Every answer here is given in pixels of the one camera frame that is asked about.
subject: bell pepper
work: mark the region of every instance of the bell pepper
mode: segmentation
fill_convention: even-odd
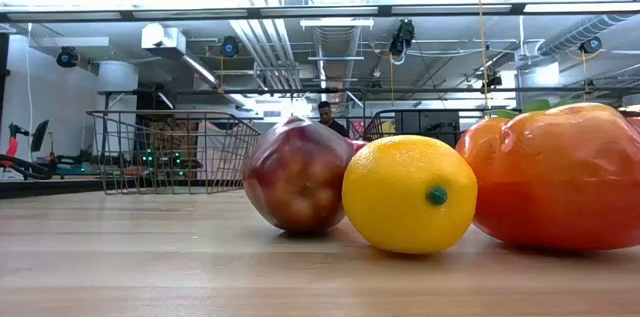
[[[569,251],[640,244],[640,133],[615,109],[489,118],[456,149],[478,179],[474,223],[490,236]]]

